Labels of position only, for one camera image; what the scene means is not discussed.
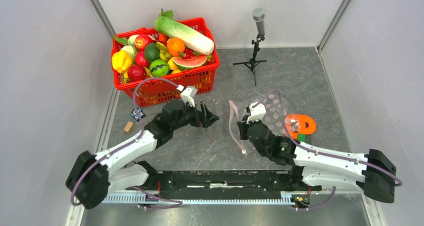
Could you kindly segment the clear zip top bag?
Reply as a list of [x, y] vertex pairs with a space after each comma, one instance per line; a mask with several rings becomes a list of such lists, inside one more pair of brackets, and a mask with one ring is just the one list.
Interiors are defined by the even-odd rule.
[[[245, 99], [229, 100], [229, 119], [228, 130], [231, 139], [234, 141], [237, 148], [243, 155], [248, 155], [255, 150], [255, 147], [248, 140], [240, 139], [240, 129], [237, 125], [238, 121], [243, 119], [243, 116], [248, 114], [246, 107], [252, 103], [262, 100], [266, 94], [258, 94], [249, 96]], [[283, 126], [283, 118], [292, 112], [290, 104], [285, 98], [279, 98], [276, 92], [266, 96], [262, 104], [266, 109], [266, 114], [262, 118], [262, 122], [275, 135], [286, 135]]]

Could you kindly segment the toy napa cabbage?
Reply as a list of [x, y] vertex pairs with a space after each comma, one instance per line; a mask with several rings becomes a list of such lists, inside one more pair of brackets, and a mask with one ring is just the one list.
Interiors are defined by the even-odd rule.
[[153, 26], [159, 33], [165, 34], [170, 38], [182, 40], [190, 49], [197, 53], [210, 55], [215, 48], [215, 43], [212, 39], [192, 27], [175, 21], [172, 10], [164, 10], [162, 8]]

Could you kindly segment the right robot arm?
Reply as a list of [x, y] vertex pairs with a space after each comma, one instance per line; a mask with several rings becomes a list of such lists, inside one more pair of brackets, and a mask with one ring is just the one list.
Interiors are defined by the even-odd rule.
[[289, 185], [304, 187], [362, 190], [364, 195], [381, 203], [395, 201], [396, 166], [380, 150], [351, 153], [330, 150], [275, 135], [260, 120], [238, 121], [241, 140], [248, 140], [262, 157], [291, 166]]

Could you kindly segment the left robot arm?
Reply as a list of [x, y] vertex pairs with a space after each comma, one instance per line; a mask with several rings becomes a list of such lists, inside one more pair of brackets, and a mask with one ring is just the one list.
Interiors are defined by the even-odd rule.
[[65, 181], [71, 191], [71, 204], [93, 209], [116, 191], [133, 186], [153, 189], [157, 176], [141, 164], [126, 165], [136, 158], [152, 152], [173, 138], [174, 131], [185, 126], [208, 128], [219, 117], [200, 102], [200, 109], [181, 99], [167, 102], [162, 111], [129, 139], [107, 150], [78, 155]]

